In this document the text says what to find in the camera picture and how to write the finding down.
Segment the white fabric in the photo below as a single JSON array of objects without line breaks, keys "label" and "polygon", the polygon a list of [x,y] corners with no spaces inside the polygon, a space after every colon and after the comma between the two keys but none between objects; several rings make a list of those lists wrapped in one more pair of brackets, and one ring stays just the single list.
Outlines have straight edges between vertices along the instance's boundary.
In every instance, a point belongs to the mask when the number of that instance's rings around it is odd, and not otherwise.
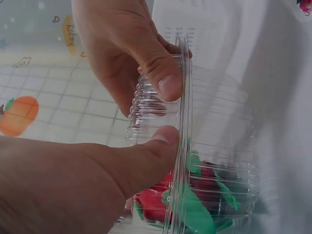
[{"label": "white fabric", "polygon": [[250,95],[260,168],[250,233],[311,233],[312,21],[302,22],[279,0],[207,0],[207,9],[192,2],[156,0],[153,17],[164,35],[170,24],[171,31],[182,25],[183,33],[192,22],[205,26],[196,65],[226,70]]}]

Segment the yellow label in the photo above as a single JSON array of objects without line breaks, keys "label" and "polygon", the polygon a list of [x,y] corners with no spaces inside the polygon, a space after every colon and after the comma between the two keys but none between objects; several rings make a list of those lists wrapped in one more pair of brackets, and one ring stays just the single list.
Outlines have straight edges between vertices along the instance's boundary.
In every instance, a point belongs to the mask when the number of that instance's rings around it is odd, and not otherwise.
[{"label": "yellow label", "polygon": [[77,48],[75,45],[75,37],[77,36],[77,33],[75,32],[73,17],[71,15],[67,15],[65,17],[62,25],[62,31],[68,52],[71,55],[76,55]]}]

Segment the hand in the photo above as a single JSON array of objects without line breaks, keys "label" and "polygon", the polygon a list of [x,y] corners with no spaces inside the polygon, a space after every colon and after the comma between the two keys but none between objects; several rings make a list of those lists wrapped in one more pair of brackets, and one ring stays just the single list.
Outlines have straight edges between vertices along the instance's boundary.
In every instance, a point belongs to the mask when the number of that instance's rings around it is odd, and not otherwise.
[{"label": "hand", "polygon": [[158,34],[145,0],[72,0],[72,7],[91,67],[124,115],[139,65],[164,100],[180,97],[181,73],[170,55],[180,51]]},{"label": "hand", "polygon": [[126,199],[173,168],[177,130],[144,145],[110,148],[0,136],[0,232],[104,234]]}]

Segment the green leaf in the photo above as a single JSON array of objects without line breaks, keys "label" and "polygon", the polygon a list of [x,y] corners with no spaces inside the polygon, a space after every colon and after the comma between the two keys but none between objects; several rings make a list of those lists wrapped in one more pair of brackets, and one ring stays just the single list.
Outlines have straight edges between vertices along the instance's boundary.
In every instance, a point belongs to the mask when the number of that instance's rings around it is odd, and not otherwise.
[{"label": "green leaf", "polygon": [[10,108],[11,108],[13,102],[14,102],[14,98],[12,98],[11,100],[9,100],[8,103],[5,105],[4,110],[5,110],[5,111],[10,110]]},{"label": "green leaf", "polygon": [[161,202],[165,205],[168,205],[168,196],[169,196],[169,190],[164,191],[162,193],[162,198],[161,198]]},{"label": "green leaf", "polygon": [[210,212],[190,187],[185,192],[187,199],[181,201],[187,205],[185,214],[178,214],[179,217],[186,217],[185,226],[194,234],[216,234],[215,223]]},{"label": "green leaf", "polygon": [[140,217],[140,219],[144,220],[143,208],[142,208],[141,204],[138,203],[137,201],[134,201],[134,207],[136,207],[136,211],[137,211],[137,214]]},{"label": "green leaf", "polygon": [[232,195],[231,190],[222,182],[218,181],[220,179],[220,176],[214,169],[215,177],[217,178],[216,182],[220,189],[222,190],[221,194],[223,198],[227,201],[230,207],[234,208],[236,211],[240,210],[240,203],[239,201]]},{"label": "green leaf", "polygon": [[225,219],[225,220],[221,220],[221,221],[217,221],[214,223],[216,226],[216,232],[220,232],[224,229],[229,228],[230,226],[232,226],[233,224],[233,220],[231,219]]},{"label": "green leaf", "polygon": [[187,169],[196,175],[200,175],[200,158],[198,155],[198,151],[190,151],[189,158],[187,162]]}]

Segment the plastic clamshell box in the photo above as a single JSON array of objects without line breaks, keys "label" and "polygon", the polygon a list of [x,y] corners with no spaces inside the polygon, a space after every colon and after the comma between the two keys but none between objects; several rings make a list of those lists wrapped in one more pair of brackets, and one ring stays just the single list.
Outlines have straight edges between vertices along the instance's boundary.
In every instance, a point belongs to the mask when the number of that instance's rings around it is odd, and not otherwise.
[{"label": "plastic clamshell box", "polygon": [[142,73],[124,139],[125,146],[142,144],[159,127],[175,126],[175,167],[127,201],[111,233],[247,233],[257,198],[255,128],[247,95],[232,77],[193,67],[187,37],[177,35],[176,44],[182,97],[163,101]]}]

